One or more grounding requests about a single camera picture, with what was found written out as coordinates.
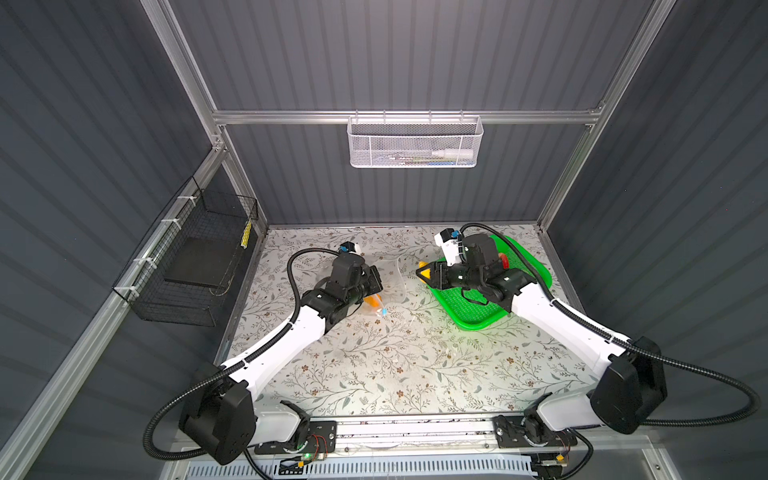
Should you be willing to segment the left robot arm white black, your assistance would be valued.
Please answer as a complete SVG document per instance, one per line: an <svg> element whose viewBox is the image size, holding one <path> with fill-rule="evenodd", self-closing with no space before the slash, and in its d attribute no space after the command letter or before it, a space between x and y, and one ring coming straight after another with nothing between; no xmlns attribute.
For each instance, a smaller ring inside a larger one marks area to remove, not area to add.
<svg viewBox="0 0 768 480"><path fill-rule="evenodd" d="M290 401L259 396L306 347L329 333L365 298L383 291L376 266L358 254L341 252L332 261L330 275L301 294L293 262L303 254L324 251L309 248L289 258L287 275L295 300L291 316L240 355L219 367L203 369L197 382L223 375L184 399L181 431L221 465L255 445L276 443L291 450L304 446L309 414Z"/></svg>

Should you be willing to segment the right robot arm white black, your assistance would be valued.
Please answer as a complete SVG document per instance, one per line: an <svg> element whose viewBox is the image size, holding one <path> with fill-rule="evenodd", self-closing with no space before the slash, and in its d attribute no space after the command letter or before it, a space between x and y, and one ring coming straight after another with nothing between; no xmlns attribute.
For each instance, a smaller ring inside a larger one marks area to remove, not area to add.
<svg viewBox="0 0 768 480"><path fill-rule="evenodd" d="M509 255L487 234L465 236L446 228L434 237L443 257L421 265L416 275L434 290L474 291L481 302L521 317L558 341L592 372L592 385L544 394L525 411L527 441L542 446L567 429L607 426L633 433L667 397L658 347L641 338L605 330L555 297L540 272L511 241Z"/></svg>

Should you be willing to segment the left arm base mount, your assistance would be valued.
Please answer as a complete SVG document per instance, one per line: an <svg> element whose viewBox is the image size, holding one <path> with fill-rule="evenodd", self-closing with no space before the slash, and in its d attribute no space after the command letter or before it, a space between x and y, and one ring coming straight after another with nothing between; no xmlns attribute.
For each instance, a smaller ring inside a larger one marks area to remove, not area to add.
<svg viewBox="0 0 768 480"><path fill-rule="evenodd" d="M253 443L249 446L256 455L329 454L336 448L338 423L310 420L286 442Z"/></svg>

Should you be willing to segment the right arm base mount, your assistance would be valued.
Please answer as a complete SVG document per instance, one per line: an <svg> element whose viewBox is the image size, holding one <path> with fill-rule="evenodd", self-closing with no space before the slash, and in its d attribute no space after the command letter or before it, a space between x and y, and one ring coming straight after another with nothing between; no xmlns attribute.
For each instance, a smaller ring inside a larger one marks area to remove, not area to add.
<svg viewBox="0 0 768 480"><path fill-rule="evenodd" d="M553 432L538 420L524 415L496 415L492 430L500 448L565 447L570 449L579 443L575 435Z"/></svg>

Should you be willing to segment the clear zip top bag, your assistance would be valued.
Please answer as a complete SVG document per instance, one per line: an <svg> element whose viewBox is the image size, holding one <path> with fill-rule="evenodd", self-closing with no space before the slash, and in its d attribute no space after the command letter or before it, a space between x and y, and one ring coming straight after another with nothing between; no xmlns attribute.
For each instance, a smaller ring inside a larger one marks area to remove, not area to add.
<svg viewBox="0 0 768 480"><path fill-rule="evenodd" d="M364 254L366 263L375 265L380 273L384 290L379 294L384 302L384 308L375 310L368 304L363 304L366 314L374 315L377 320L389 316L395 307L407 305L417 298L418 294L428 293L427 285L415 274L419 260L406 252L399 255Z"/></svg>

